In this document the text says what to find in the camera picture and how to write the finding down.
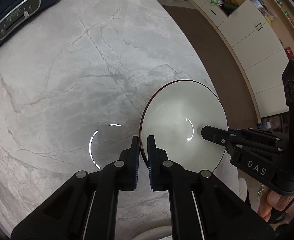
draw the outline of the metal screw head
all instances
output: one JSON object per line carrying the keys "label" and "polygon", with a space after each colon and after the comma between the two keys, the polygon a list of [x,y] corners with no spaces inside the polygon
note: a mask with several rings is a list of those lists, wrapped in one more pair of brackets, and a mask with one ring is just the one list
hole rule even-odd
{"label": "metal screw head", "polygon": [[114,165],[116,166],[116,167],[122,167],[123,165],[124,165],[125,163],[123,162],[123,161],[116,161],[115,163],[114,163]]}
{"label": "metal screw head", "polygon": [[211,172],[208,170],[204,170],[201,172],[201,176],[203,176],[204,178],[209,178],[211,176]]}
{"label": "metal screw head", "polygon": [[81,179],[83,177],[86,177],[86,175],[87,175],[87,173],[85,171],[78,171],[76,173],[76,177],[79,178],[79,179]]}
{"label": "metal screw head", "polygon": [[163,164],[163,166],[165,166],[165,167],[171,167],[171,166],[173,165],[172,161],[169,161],[169,160],[164,161],[162,164]]}

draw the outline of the cable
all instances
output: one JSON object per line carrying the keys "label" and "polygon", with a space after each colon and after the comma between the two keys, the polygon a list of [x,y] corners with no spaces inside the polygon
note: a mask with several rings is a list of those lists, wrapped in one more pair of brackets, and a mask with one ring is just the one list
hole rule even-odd
{"label": "cable", "polygon": [[[278,217],[281,217],[287,210],[288,208],[290,208],[290,206],[294,203],[294,197],[293,199],[289,202],[289,204],[284,208],[284,210],[282,210],[280,213],[279,213],[279,216]],[[276,219],[274,219],[273,221],[268,221],[269,224],[272,224],[273,222],[275,222],[278,217]]]}

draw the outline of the green item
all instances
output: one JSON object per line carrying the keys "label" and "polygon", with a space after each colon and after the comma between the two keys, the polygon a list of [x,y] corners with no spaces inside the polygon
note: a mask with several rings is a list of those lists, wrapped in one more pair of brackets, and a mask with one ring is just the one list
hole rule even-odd
{"label": "green item", "polygon": [[211,6],[216,6],[216,5],[219,5],[219,2],[211,0],[210,4]]}

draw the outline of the control panel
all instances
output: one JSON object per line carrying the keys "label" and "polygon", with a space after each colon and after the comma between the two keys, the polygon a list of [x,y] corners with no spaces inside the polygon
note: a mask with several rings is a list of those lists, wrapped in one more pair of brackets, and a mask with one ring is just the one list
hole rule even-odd
{"label": "control panel", "polygon": [[24,0],[0,20],[0,41],[6,38],[18,25],[37,12],[40,0]]}

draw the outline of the brown floor mat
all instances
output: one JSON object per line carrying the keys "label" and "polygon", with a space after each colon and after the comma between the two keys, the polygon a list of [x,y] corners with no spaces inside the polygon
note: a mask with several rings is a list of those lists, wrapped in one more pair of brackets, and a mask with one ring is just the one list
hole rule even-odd
{"label": "brown floor mat", "polygon": [[206,18],[195,9],[163,6],[194,47],[204,64],[232,129],[258,122],[253,102],[234,58]]}

